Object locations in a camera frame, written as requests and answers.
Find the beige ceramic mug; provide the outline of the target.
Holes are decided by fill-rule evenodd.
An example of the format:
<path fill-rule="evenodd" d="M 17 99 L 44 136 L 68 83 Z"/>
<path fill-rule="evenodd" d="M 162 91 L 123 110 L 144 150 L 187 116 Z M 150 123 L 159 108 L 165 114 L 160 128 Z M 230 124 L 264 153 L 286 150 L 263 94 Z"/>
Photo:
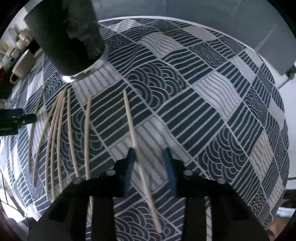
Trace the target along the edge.
<path fill-rule="evenodd" d="M 17 84 L 19 80 L 26 77 L 27 74 L 31 71 L 36 63 L 34 55 L 30 50 L 27 50 L 22 56 L 19 58 L 17 63 L 15 64 L 11 77 L 10 83 Z"/>

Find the blue white patterned tablecloth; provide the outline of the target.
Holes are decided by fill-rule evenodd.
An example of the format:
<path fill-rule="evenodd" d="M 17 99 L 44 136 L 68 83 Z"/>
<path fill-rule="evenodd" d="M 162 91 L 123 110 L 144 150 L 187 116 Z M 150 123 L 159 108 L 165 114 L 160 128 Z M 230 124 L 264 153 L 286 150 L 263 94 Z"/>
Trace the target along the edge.
<path fill-rule="evenodd" d="M 103 21 L 99 27 L 109 56 L 96 72 L 66 83 L 44 54 L 9 97 L 9 108 L 37 115 L 35 124 L 1 139 L 1 173 L 21 206 L 39 221 L 55 201 L 51 157 L 46 198 L 45 162 L 59 93 L 65 90 L 61 136 L 65 189 L 75 178 L 86 180 L 84 125 L 89 95 L 90 179 L 112 169 L 133 148 L 125 89 L 162 232 L 155 229 L 136 160 L 126 197 L 113 199 L 116 240 L 182 240 L 185 199 L 175 197 L 170 189 L 163 159 L 166 148 L 202 178 L 224 179 L 267 231 L 285 193 L 290 160 L 285 108 L 262 58 L 223 33 L 174 20 L 121 18 Z M 70 153 L 68 89 L 80 177 L 75 175 Z M 56 198 L 62 193 L 57 135 Z"/>

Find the black cylindrical utensil holder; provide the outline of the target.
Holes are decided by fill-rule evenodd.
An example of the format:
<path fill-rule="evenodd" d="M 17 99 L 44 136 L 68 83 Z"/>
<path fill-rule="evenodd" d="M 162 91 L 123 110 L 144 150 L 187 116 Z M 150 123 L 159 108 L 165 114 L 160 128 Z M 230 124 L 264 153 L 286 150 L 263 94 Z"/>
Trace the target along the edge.
<path fill-rule="evenodd" d="M 88 77 L 109 56 L 92 1 L 40 1 L 24 18 L 66 83 Z"/>

